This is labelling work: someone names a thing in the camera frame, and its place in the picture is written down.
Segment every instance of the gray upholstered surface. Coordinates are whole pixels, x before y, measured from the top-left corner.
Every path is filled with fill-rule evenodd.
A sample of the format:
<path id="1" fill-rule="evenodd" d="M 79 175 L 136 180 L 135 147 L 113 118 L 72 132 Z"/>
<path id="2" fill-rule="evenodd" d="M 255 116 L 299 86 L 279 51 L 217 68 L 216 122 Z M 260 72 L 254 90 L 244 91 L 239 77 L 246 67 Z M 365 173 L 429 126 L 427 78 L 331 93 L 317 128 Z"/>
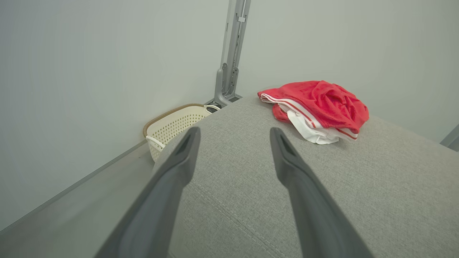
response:
<path id="1" fill-rule="evenodd" d="M 202 140 L 182 196 L 188 257 L 300 257 L 269 129 L 280 127 L 376 257 L 459 256 L 459 154 L 371 117 L 356 142 L 316 145 L 245 97 L 198 122 Z M 157 169 L 175 148 L 174 138 Z"/>

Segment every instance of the brown basket rim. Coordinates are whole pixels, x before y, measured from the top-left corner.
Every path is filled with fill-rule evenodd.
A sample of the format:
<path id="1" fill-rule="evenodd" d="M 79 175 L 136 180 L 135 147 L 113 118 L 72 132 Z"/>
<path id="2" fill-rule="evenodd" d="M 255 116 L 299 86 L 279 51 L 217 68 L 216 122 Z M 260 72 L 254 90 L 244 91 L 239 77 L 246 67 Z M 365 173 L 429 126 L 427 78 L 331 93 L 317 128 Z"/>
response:
<path id="1" fill-rule="evenodd" d="M 160 116 L 158 116 L 158 117 L 156 117 L 156 118 L 150 120 L 150 121 L 149 121 L 148 123 L 146 123 L 146 125 L 144 126 L 144 129 L 143 129 L 144 137 L 147 136 L 146 130 L 148 129 L 148 127 L 149 127 L 150 125 L 152 125 L 153 123 L 159 121 L 160 119 L 165 118 L 166 116 L 168 116 L 168 115 L 170 115 L 170 114 L 172 114 L 172 113 L 174 113 L 174 112 L 177 112 L 177 111 L 180 110 L 180 109 L 184 109 L 184 108 L 186 108 L 186 107 L 204 107 L 204 105 L 203 105 L 203 104 L 197 104 L 197 103 L 186 104 L 186 105 L 183 105 L 183 106 L 174 108 L 174 109 L 172 109 L 172 110 L 170 110 L 170 111 L 167 111 L 166 113 L 164 113 L 164 114 L 162 114 L 162 115 L 160 115 Z"/>

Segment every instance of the laundry basket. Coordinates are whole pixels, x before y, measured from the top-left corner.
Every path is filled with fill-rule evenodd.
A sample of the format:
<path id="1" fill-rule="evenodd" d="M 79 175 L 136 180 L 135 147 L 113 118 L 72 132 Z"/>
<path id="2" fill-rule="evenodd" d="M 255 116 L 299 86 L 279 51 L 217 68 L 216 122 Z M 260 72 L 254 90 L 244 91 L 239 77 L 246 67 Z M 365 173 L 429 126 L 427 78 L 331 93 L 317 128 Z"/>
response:
<path id="1" fill-rule="evenodd" d="M 175 108 L 149 121 L 143 129 L 153 160 L 159 157 L 166 144 L 176 135 L 212 114 L 207 108 L 219 110 L 214 105 L 188 104 Z"/>

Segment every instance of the white garment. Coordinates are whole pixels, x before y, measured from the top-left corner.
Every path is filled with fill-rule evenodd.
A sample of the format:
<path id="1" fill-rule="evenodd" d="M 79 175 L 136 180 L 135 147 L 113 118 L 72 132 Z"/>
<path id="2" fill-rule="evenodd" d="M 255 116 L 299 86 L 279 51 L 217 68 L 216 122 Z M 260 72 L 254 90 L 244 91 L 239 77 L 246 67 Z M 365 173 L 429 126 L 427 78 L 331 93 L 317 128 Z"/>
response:
<path id="1" fill-rule="evenodd" d="M 287 117 L 301 136 L 310 142 L 317 144 L 329 144 L 339 141 L 339 138 L 356 140 L 358 134 L 354 134 L 348 128 L 336 129 L 324 128 L 322 124 L 303 106 L 291 99 L 276 99 L 268 94 L 261 94 L 261 101 L 277 103 L 287 113 Z"/>

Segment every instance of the pile of clothes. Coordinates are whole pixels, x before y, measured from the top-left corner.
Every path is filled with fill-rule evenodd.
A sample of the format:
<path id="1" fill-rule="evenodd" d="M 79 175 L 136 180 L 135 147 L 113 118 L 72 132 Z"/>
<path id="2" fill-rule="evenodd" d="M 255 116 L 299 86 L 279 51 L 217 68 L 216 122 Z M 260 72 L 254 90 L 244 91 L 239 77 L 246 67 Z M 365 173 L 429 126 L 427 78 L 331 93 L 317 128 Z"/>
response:
<path id="1" fill-rule="evenodd" d="M 289 83 L 260 91 L 258 97 L 274 103 L 279 121 L 292 123 L 304 139 L 317 144 L 356 140 L 369 118 L 368 108 L 354 94 L 326 81 Z"/>

